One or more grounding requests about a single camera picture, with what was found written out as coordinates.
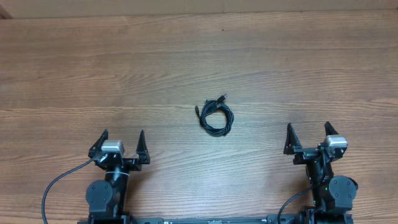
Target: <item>cable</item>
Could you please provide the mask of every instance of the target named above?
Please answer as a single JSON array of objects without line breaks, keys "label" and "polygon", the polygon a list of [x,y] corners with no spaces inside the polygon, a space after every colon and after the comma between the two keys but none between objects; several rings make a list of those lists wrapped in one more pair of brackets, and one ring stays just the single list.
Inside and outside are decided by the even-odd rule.
[{"label": "cable", "polygon": [[[225,136],[229,133],[234,122],[234,114],[230,108],[223,103],[227,94],[220,96],[217,100],[206,100],[205,105],[201,110],[201,115],[199,115],[199,108],[196,105],[195,111],[198,115],[200,125],[212,136]],[[206,122],[206,117],[217,110],[224,112],[226,116],[226,125],[223,128],[213,128]]]},{"label": "cable", "polygon": [[80,168],[83,168],[83,167],[86,166],[87,164],[91,163],[91,162],[93,161],[93,158],[91,158],[89,161],[85,162],[84,164],[82,164],[82,165],[80,165],[80,166],[78,166],[78,167],[76,167],[76,168],[71,169],[70,171],[68,171],[68,172],[66,172],[66,173],[64,173],[64,174],[59,175],[57,178],[55,178],[55,179],[49,184],[49,186],[47,187],[47,189],[45,189],[45,192],[44,192],[44,195],[43,195],[43,200],[42,200],[42,218],[43,218],[44,224],[48,224],[48,223],[47,223],[47,218],[45,217],[45,210],[44,210],[44,207],[45,207],[45,198],[46,198],[46,196],[47,196],[47,194],[48,194],[50,188],[53,186],[53,184],[55,184],[55,183],[56,183],[59,179],[61,179],[62,177],[65,177],[66,175],[68,175],[68,174],[70,174],[70,173],[72,173],[72,172],[75,172],[76,170],[78,170],[78,169],[80,169]]},{"label": "cable", "polygon": [[299,196],[303,196],[306,193],[308,193],[310,190],[314,189],[315,187],[317,187],[317,185],[313,185],[311,186],[309,189],[305,189],[297,194],[295,194],[293,197],[289,198],[288,201],[286,201],[283,206],[280,208],[279,212],[278,212],[278,224],[280,224],[280,216],[282,215],[282,212],[284,210],[284,208],[286,207],[287,204],[289,204],[290,202],[292,202],[294,199],[298,198]]}]

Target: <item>black cable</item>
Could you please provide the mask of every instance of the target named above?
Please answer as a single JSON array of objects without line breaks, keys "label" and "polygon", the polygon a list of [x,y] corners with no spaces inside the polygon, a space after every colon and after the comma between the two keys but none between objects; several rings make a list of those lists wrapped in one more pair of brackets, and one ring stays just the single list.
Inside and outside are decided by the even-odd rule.
[{"label": "black cable", "polygon": [[[227,94],[220,96],[217,100],[206,100],[205,105],[201,110],[201,115],[199,115],[199,108],[196,105],[195,111],[198,115],[200,125],[212,136],[225,136],[229,133],[234,122],[234,114],[230,108],[223,103]],[[213,128],[206,122],[206,117],[217,110],[224,112],[226,116],[226,125],[223,128]]]},{"label": "black cable", "polygon": [[64,173],[64,174],[59,175],[57,178],[55,178],[55,179],[49,184],[49,186],[47,187],[47,189],[45,189],[45,192],[44,192],[44,195],[43,195],[43,200],[42,200],[42,218],[43,218],[44,224],[48,224],[48,223],[47,223],[47,218],[45,217],[45,210],[44,210],[44,207],[45,207],[45,198],[46,198],[46,196],[47,196],[47,194],[48,194],[50,188],[53,186],[53,184],[55,184],[55,183],[56,183],[59,179],[61,179],[62,177],[65,177],[66,175],[68,175],[68,174],[70,174],[70,173],[72,173],[72,172],[75,172],[76,170],[78,170],[78,169],[80,169],[80,168],[83,168],[83,167],[86,166],[87,164],[91,163],[91,162],[93,161],[93,158],[91,158],[89,161],[85,162],[84,164],[82,164],[82,165],[80,165],[80,166],[78,166],[78,167],[76,167],[76,168],[71,169],[70,171],[68,171],[68,172],[66,172],[66,173]]},{"label": "black cable", "polygon": [[278,212],[278,224],[280,224],[280,216],[282,215],[282,212],[284,210],[284,208],[286,207],[287,204],[289,204],[290,202],[292,202],[294,199],[298,198],[299,196],[305,195],[306,193],[308,193],[310,190],[314,189],[317,185],[313,185],[311,186],[309,189],[305,189],[297,194],[295,194],[293,197],[289,198],[288,201],[286,201],[283,206],[280,208],[279,212]]}]

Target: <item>wooden surface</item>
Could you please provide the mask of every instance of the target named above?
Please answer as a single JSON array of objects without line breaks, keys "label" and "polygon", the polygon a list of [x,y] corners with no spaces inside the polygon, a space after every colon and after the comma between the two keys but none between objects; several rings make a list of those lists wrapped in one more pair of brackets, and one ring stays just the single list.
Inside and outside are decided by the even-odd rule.
[{"label": "wooden surface", "polygon": [[395,9],[398,0],[0,0],[12,18]]},{"label": "wooden surface", "polygon": [[[282,148],[330,121],[349,148],[336,175],[359,184],[356,223],[398,222],[398,11],[0,21],[0,222],[42,223],[59,174],[85,162],[107,128],[151,164],[131,175],[137,217],[258,217],[308,187]],[[209,136],[194,107],[223,93],[231,132]],[[222,126],[224,117],[208,119]],[[88,214],[89,165],[57,182],[51,223]],[[310,196],[289,205],[296,212]]]}]

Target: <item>wooden table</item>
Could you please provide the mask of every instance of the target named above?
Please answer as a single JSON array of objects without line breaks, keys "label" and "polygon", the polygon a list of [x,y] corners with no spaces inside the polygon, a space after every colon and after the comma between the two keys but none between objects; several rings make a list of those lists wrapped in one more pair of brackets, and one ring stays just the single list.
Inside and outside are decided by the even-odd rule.
[{"label": "wooden table", "polygon": [[[224,93],[235,122],[214,138],[194,107]],[[359,184],[355,222],[398,222],[398,11],[1,20],[0,96],[1,223],[42,223],[46,186],[104,129],[127,156],[146,132],[151,164],[127,196],[136,217],[276,213],[308,187],[282,153],[287,123],[310,147],[325,121],[349,142],[333,170]],[[84,220],[103,177],[89,165],[57,182],[49,222]]]}]

